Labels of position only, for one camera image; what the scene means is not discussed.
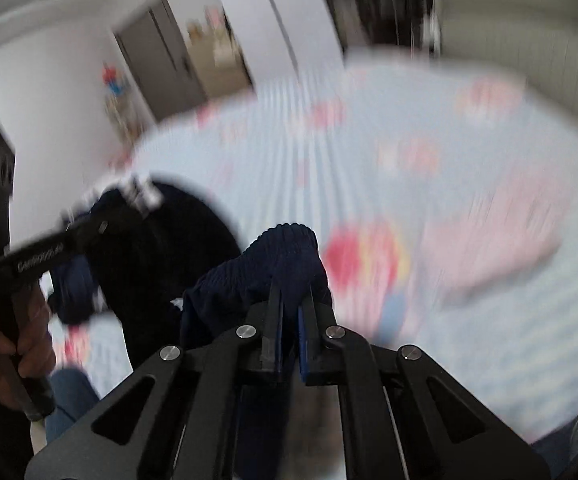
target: dark blue fabric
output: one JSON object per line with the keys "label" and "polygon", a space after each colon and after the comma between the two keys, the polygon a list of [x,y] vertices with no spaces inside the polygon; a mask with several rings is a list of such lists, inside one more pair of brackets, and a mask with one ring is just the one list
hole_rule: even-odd
{"label": "dark blue fabric", "polygon": [[98,293],[98,282],[91,274],[86,256],[76,256],[51,269],[53,294],[48,303],[66,325],[79,325],[94,312],[93,298]]}
{"label": "dark blue fabric", "polygon": [[[160,347],[179,343],[181,312],[171,301],[182,298],[205,272],[241,253],[224,222],[201,200],[170,184],[153,184],[163,196],[162,206],[130,232],[105,234],[86,252],[107,307],[122,323],[134,369]],[[124,203],[120,191],[112,189],[91,211]]]}
{"label": "dark blue fabric", "polygon": [[[204,346],[241,324],[250,305],[268,299],[272,283],[280,288],[284,302],[283,335],[294,341],[303,298],[311,292],[315,301],[331,304],[316,235],[309,228],[285,224],[269,229],[242,256],[201,277],[184,294],[181,344]],[[272,480],[277,475],[289,403],[289,384],[243,391],[235,462],[243,480]]]}
{"label": "dark blue fabric", "polygon": [[531,445],[531,448],[543,457],[551,471],[551,478],[557,478],[569,464],[571,453],[571,434],[576,424],[571,421],[563,428],[549,433]]}
{"label": "dark blue fabric", "polygon": [[185,348],[210,343],[245,319],[248,307],[269,297],[277,283],[284,301],[284,329],[296,330],[298,307],[311,291],[331,304],[325,268],[311,229],[298,224],[265,231],[242,256],[207,272],[184,294],[180,340]]}
{"label": "dark blue fabric", "polygon": [[47,444],[61,436],[100,400],[88,377],[77,368],[57,370],[49,377],[49,382],[56,409],[44,419]]}

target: sleeve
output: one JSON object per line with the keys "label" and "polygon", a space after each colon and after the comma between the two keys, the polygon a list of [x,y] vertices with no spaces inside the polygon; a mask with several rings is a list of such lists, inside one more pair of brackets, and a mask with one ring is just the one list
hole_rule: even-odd
{"label": "sleeve", "polygon": [[0,404],[0,457],[16,478],[24,478],[24,470],[33,455],[30,423],[26,415]]}

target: bedsheet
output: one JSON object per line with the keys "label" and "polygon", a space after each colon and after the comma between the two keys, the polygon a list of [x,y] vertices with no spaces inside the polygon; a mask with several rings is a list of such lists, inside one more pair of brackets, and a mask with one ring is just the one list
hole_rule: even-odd
{"label": "bedsheet", "polygon": [[[131,172],[197,193],[242,246],[278,223],[311,227],[339,323],[419,345],[528,442],[578,414],[578,122],[522,79],[357,59],[172,117]],[[425,230],[482,211],[509,182],[534,183],[530,221],[557,229],[557,250],[443,294],[421,272]]]}

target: gray door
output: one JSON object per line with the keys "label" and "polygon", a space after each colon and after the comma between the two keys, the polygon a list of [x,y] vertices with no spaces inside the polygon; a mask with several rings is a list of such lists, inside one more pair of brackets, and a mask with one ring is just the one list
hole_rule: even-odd
{"label": "gray door", "polygon": [[157,121],[207,101],[166,0],[115,37]]}

